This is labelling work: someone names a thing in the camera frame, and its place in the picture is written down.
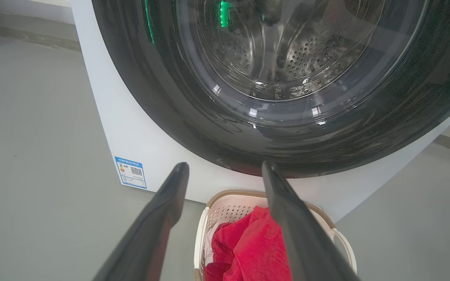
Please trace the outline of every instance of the red towel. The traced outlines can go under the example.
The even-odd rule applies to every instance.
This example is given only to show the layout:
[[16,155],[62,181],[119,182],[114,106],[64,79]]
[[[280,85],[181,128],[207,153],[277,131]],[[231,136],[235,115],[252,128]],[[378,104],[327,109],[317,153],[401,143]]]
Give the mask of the red towel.
[[205,281],[291,281],[280,226],[268,208],[255,207],[233,224],[222,224],[211,241],[213,263]]

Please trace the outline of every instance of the blue and white sticker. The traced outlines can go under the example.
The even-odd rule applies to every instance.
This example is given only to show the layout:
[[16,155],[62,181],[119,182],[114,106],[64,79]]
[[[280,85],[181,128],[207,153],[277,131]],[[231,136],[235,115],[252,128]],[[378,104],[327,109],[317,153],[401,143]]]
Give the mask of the blue and white sticker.
[[119,157],[114,158],[116,159],[116,166],[118,166],[118,171],[121,175],[123,184],[138,187],[140,189],[147,189],[141,163]]

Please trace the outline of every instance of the washing machine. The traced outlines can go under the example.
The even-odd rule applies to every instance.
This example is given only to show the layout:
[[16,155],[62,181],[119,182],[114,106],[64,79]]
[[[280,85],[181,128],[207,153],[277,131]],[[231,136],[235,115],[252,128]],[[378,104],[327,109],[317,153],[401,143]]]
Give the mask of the washing machine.
[[72,8],[124,185],[155,192],[187,162],[186,198],[205,203],[263,191],[271,160],[338,221],[450,124],[450,0]]

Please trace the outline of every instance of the laundry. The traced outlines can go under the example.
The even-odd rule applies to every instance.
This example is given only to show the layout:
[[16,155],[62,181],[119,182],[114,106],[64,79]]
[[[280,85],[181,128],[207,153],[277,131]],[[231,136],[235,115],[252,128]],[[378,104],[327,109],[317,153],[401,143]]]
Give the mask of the laundry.
[[215,225],[211,249],[205,244],[204,251],[213,259],[206,258],[205,281],[292,280],[282,232],[268,208],[256,206],[233,224]]

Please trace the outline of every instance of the washing machine drum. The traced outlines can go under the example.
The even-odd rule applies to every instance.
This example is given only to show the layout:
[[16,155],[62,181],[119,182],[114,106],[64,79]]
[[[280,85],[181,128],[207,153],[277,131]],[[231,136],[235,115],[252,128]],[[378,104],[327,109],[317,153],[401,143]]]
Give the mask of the washing machine drum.
[[344,171],[450,115],[450,0],[93,0],[143,110],[215,164]]

